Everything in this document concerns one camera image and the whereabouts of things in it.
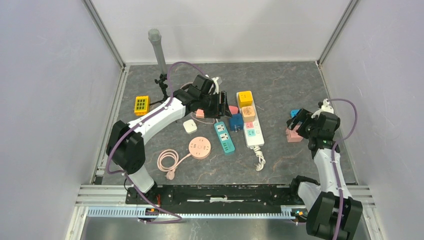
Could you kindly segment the dark blue cube adapter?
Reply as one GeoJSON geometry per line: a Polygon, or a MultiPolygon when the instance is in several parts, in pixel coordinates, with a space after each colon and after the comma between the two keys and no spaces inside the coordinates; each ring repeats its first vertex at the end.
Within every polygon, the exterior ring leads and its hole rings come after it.
{"type": "Polygon", "coordinates": [[[229,128],[232,132],[239,132],[244,129],[244,121],[241,113],[232,115],[229,119],[229,128]]]}

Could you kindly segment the white power strip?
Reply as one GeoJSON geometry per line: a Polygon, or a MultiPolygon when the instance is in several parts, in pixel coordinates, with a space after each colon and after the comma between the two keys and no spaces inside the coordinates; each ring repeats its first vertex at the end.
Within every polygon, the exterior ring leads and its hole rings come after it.
{"type": "Polygon", "coordinates": [[[263,131],[261,129],[261,125],[260,125],[260,121],[259,121],[254,100],[253,100],[252,106],[255,108],[256,118],[253,122],[244,122],[244,128],[243,128],[246,146],[250,149],[254,149],[255,147],[261,147],[265,144],[263,131]]]}

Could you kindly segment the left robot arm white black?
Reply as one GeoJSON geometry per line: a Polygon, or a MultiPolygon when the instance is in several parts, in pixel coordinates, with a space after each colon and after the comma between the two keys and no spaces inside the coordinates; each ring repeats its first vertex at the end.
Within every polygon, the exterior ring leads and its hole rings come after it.
{"type": "Polygon", "coordinates": [[[231,117],[227,92],[219,91],[209,77],[197,75],[193,83],[175,90],[159,107],[128,123],[114,123],[106,147],[108,174],[124,174],[138,190],[138,197],[145,204],[157,198],[155,181],[146,167],[145,145],[169,124],[190,113],[202,110],[205,118],[231,117]]]}

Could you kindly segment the round pink power socket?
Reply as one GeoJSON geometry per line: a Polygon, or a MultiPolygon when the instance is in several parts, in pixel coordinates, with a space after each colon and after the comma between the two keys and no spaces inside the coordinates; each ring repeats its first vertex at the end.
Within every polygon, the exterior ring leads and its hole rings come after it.
{"type": "Polygon", "coordinates": [[[203,160],[211,153],[211,143],[205,137],[195,137],[189,142],[188,151],[193,158],[203,160]]]}

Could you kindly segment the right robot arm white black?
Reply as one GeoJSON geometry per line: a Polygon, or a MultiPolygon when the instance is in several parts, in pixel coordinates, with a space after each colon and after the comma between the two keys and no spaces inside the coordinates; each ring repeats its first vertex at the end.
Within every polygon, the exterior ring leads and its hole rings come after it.
{"type": "Polygon", "coordinates": [[[308,140],[319,175],[319,180],[297,176],[288,191],[293,203],[306,206],[307,234],[323,240],[352,240],[363,205],[352,197],[341,171],[340,149],[334,140],[340,118],[332,112],[314,114],[302,108],[286,123],[308,140]]]}

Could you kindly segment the teal power strip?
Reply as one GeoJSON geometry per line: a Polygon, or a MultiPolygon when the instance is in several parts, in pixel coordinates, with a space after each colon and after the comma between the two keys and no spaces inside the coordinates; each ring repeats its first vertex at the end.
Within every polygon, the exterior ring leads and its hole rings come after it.
{"type": "Polygon", "coordinates": [[[230,134],[223,121],[214,124],[214,129],[222,146],[225,155],[231,155],[235,152],[236,148],[230,137],[230,134]]]}

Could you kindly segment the yellow cube adapter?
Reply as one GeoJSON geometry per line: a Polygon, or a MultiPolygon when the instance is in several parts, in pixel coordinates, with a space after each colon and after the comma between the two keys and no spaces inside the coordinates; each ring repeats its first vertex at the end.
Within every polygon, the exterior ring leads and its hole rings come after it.
{"type": "Polygon", "coordinates": [[[237,93],[237,104],[239,108],[248,107],[253,104],[253,95],[250,90],[237,93]]]}

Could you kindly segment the light pink cube adapter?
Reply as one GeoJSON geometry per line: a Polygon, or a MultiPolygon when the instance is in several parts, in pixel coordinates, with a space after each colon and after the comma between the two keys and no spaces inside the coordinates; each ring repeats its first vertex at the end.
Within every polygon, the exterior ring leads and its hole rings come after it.
{"type": "Polygon", "coordinates": [[[301,142],[304,138],[302,136],[300,136],[297,133],[297,130],[299,129],[300,125],[296,125],[293,130],[290,129],[286,129],[285,133],[286,133],[286,139],[288,143],[298,143],[301,142]]]}

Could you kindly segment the light blue cube adapter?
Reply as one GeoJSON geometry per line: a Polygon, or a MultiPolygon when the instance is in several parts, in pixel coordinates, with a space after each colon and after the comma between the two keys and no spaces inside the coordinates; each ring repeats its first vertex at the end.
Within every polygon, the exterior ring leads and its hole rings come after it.
{"type": "Polygon", "coordinates": [[[298,114],[299,111],[300,111],[300,109],[293,109],[293,110],[291,110],[290,111],[290,117],[291,118],[294,118],[298,114]]]}

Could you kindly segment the white folding plug adapter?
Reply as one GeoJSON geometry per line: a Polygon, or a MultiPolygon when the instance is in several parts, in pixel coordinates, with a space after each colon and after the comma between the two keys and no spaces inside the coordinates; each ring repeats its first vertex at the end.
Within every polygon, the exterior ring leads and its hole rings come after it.
{"type": "Polygon", "coordinates": [[[198,130],[198,127],[193,119],[184,121],[183,128],[187,134],[195,133],[198,130]]]}

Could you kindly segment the pink plug charger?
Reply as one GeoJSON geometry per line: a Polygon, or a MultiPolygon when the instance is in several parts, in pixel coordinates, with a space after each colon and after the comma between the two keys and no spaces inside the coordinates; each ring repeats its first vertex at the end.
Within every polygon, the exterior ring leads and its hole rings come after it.
{"type": "Polygon", "coordinates": [[[204,111],[202,109],[198,109],[195,112],[195,117],[198,118],[198,119],[204,119],[205,118],[204,111]]]}

